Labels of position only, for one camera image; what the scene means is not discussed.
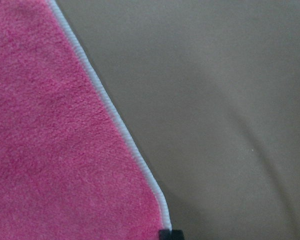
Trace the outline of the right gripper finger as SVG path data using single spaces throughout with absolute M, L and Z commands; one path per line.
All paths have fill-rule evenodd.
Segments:
M 184 240 L 184 233 L 179 229 L 162 229 L 158 231 L 159 240 Z

